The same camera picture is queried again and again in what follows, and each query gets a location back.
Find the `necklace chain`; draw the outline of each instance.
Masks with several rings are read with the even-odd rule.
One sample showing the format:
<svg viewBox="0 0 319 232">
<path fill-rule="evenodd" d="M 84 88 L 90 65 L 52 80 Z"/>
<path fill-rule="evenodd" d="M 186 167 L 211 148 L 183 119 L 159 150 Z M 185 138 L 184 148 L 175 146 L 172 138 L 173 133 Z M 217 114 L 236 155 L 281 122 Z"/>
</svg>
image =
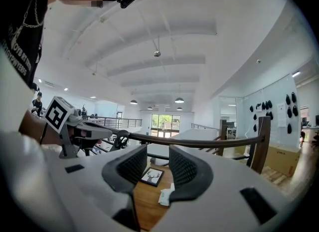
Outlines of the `necklace chain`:
<svg viewBox="0 0 319 232">
<path fill-rule="evenodd" d="M 39 23 L 39 20 L 38 20 L 38 14 L 37 14 L 37 0 L 35 0 L 35 2 L 34 2 L 34 15 L 35 15 L 35 22 L 36 22 L 36 24 L 37 24 L 37 25 L 27 24 L 27 23 L 25 23 L 25 22 L 24 22 L 24 21 L 25 21 L 25 19 L 26 19 L 26 17 L 27 17 L 27 15 L 28 15 L 28 11 L 29 11 L 29 8 L 30 8 L 30 6 L 31 6 L 32 1 L 33 1 L 33 0 L 30 0 L 30 3 L 29 3 L 29 6 L 28 6 L 28 9 L 26 10 L 26 12 L 25 12 L 25 14 L 24 14 L 23 25 L 24 25 L 25 27 L 29 27 L 29 28 L 37 28 L 37 27 L 42 26 L 42 25 L 43 25 L 43 23 L 44 23 L 44 19 L 42 20 L 42 22 L 41 22 L 41 23 Z"/>
</svg>

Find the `security camera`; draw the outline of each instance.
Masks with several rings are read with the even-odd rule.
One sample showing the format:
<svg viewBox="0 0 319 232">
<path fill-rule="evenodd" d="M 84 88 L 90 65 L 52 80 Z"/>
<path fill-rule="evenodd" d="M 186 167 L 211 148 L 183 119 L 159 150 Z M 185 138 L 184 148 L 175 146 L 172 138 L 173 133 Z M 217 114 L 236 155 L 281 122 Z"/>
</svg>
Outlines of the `security camera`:
<svg viewBox="0 0 319 232">
<path fill-rule="evenodd" d="M 155 56 L 155 57 L 160 57 L 160 52 L 159 52 L 159 51 L 155 51 L 155 52 L 154 52 L 154 56 Z"/>
</svg>

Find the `railing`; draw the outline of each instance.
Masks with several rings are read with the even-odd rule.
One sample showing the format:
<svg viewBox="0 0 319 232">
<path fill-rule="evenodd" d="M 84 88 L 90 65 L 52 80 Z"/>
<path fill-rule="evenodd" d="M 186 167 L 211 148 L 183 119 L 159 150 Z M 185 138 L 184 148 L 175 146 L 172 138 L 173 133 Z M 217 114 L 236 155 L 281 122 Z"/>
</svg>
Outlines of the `railing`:
<svg viewBox="0 0 319 232">
<path fill-rule="evenodd" d="M 194 123 L 191 124 L 191 127 L 195 128 L 195 129 L 215 129 L 215 130 L 219 130 L 219 128 L 214 128 L 214 127 L 209 127 L 209 126 L 202 126 L 202 125 L 198 125 L 198 124 L 194 124 Z"/>
<path fill-rule="evenodd" d="M 249 166 L 251 169 L 260 174 L 264 167 L 264 163 L 268 152 L 270 139 L 270 117 L 259 117 L 258 122 L 258 136 L 243 140 L 225 140 L 227 131 L 226 120 L 220 120 L 219 136 L 213 141 L 177 140 L 172 138 L 147 136 L 137 133 L 130 133 L 129 139 L 141 141 L 142 144 L 155 143 L 161 145 L 181 145 L 189 148 L 209 148 L 208 151 L 211 151 L 215 148 L 216 151 L 214 151 L 212 154 L 218 156 L 223 155 L 224 148 L 233 148 L 250 145 L 249 156 L 235 157 L 233 159 L 247 159 L 247 166 Z M 110 128 L 110 130 L 115 135 L 117 135 L 120 131 L 114 128 Z M 153 158 L 169 160 L 169 157 L 162 157 L 154 154 L 148 154 L 148 156 Z"/>
<path fill-rule="evenodd" d="M 109 118 L 109 117 L 96 117 L 83 115 L 83 119 L 101 124 L 108 128 L 129 128 L 129 127 L 141 127 L 141 119 L 129 119 L 129 118 Z"/>
</svg>

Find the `wooden table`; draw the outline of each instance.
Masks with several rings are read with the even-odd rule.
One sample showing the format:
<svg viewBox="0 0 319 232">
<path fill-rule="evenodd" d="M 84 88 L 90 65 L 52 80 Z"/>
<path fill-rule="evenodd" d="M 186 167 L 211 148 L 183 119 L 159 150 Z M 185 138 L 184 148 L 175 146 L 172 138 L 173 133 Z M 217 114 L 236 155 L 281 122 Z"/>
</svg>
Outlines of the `wooden table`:
<svg viewBox="0 0 319 232">
<path fill-rule="evenodd" d="M 138 182 L 134 189 L 135 208 L 141 229 L 149 231 L 165 215 L 168 208 L 159 204 L 160 191 L 170 189 L 173 176 L 168 167 L 151 164 L 152 168 L 163 170 L 164 174 L 157 187 Z"/>
</svg>

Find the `black t-shirt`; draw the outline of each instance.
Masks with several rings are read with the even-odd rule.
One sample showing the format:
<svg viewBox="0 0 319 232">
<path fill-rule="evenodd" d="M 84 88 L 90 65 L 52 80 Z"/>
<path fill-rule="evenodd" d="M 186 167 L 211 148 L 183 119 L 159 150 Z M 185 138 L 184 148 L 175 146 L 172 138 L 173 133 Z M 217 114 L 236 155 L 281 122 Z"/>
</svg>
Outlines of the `black t-shirt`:
<svg viewBox="0 0 319 232">
<path fill-rule="evenodd" d="M 29 87 L 41 58 L 42 22 L 47 2 L 1 0 L 0 46 Z"/>
<path fill-rule="evenodd" d="M 32 104 L 33 104 L 34 107 L 38 108 L 38 109 L 36 110 L 36 112 L 37 112 L 38 116 L 40 117 L 40 112 L 41 112 L 41 110 L 42 110 L 42 102 L 41 102 L 41 101 L 38 102 L 36 99 L 34 99 L 34 100 L 32 101 Z"/>
</svg>

